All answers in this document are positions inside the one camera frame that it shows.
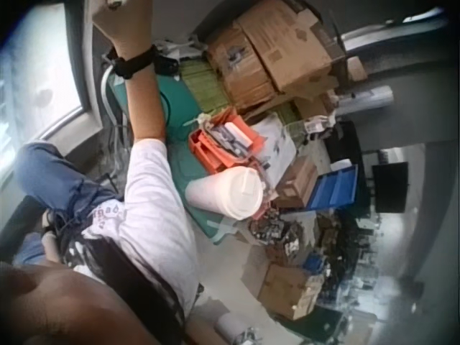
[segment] white bucket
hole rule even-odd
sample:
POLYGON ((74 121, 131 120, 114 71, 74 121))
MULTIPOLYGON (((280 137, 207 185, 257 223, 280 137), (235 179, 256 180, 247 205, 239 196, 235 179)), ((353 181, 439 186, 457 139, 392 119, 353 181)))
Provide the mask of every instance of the white bucket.
POLYGON ((260 208, 263 186, 256 170, 233 167, 190 182, 185 198, 192 206, 241 221, 260 208))

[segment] blue jeans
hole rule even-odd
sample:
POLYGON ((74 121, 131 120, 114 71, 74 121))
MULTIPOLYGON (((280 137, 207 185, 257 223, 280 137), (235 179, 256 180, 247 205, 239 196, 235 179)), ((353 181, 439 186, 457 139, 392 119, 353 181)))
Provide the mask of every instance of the blue jeans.
MULTIPOLYGON (((50 209, 64 223, 81 224, 104 201, 119 199, 112 190, 78 172, 54 145, 46 142, 27 144, 20 149, 14 175, 27 195, 50 209)), ((40 235, 29 234, 13 264, 37 264, 44 258, 40 235)))

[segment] hand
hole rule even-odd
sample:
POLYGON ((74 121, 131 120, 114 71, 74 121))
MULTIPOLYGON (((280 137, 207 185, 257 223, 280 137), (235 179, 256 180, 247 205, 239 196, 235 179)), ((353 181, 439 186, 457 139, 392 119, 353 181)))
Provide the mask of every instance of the hand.
POLYGON ((106 0, 96 0, 93 23, 109 38, 118 55, 126 60, 152 46, 152 0, 126 0, 109 9, 106 0))

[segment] window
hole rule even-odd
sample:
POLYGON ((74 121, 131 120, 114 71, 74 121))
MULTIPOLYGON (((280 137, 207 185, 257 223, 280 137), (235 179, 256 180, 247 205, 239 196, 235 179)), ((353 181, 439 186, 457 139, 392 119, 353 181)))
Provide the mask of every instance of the window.
POLYGON ((0 52, 0 184, 21 145, 82 110, 64 4, 36 6, 0 52))

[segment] man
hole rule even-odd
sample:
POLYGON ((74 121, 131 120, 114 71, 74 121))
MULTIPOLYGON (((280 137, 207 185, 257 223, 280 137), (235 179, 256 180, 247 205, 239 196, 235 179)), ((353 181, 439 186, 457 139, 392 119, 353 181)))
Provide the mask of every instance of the man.
MULTIPOLYGON (((129 60, 152 45, 153 8, 152 0, 124 2, 109 9, 98 1, 93 20, 118 56, 129 60)), ((1 264, 0 325, 9 341, 182 340, 198 288, 196 245, 167 163, 165 118, 152 66, 126 80, 126 92, 134 146, 123 203, 51 144, 28 144, 18 154, 16 178, 55 215, 65 266, 38 265, 43 255, 37 242, 27 245, 29 255, 17 257, 29 265, 1 264)))

